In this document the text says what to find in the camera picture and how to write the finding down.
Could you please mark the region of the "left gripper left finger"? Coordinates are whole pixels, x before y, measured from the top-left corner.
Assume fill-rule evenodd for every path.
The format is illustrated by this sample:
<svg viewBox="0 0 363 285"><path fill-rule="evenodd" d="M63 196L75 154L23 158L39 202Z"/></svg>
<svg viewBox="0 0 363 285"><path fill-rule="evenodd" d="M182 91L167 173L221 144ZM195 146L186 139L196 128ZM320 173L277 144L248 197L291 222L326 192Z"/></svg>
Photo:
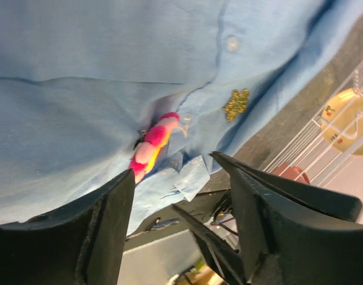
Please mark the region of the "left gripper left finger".
<svg viewBox="0 0 363 285"><path fill-rule="evenodd" d="M0 225L0 284L116 284L133 171L24 223Z"/></svg>

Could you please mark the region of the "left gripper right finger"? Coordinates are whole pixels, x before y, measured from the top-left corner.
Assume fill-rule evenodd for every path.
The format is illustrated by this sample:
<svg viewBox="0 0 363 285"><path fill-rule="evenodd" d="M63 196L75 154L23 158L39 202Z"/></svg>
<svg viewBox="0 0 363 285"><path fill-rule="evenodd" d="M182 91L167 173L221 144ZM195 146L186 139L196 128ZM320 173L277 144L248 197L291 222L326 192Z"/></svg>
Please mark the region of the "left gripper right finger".
<svg viewBox="0 0 363 285"><path fill-rule="evenodd" d="M230 176L246 280L275 256L285 284L363 284L359 198L212 157Z"/></svg>

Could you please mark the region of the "pink flower plush brooch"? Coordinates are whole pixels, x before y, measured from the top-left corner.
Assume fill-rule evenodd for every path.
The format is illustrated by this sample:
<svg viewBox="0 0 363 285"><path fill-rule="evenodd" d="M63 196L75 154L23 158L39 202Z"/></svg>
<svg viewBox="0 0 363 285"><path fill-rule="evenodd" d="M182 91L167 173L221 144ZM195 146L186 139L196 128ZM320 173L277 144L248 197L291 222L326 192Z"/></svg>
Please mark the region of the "pink flower plush brooch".
<svg viewBox="0 0 363 285"><path fill-rule="evenodd" d="M175 129L181 130L184 137L187 137L188 125L180 124L180 115L178 113L169 112L162 115L152 128L143 133L141 140L134 148L128 167L134 172L136 184L140 183L154 168L160 151L168 144Z"/></svg>

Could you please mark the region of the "light blue shirt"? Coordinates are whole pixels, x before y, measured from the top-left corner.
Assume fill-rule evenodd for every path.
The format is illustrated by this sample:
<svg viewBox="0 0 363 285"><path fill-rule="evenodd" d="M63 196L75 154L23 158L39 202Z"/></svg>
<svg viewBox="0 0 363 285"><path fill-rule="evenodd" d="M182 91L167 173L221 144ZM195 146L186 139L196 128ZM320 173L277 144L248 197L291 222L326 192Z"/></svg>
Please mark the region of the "light blue shirt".
<svg viewBox="0 0 363 285"><path fill-rule="evenodd" d="M363 1L0 1L0 224L25 222L128 168L143 129L174 131L128 232L219 170L341 47ZM222 107L248 89L247 110Z"/></svg>

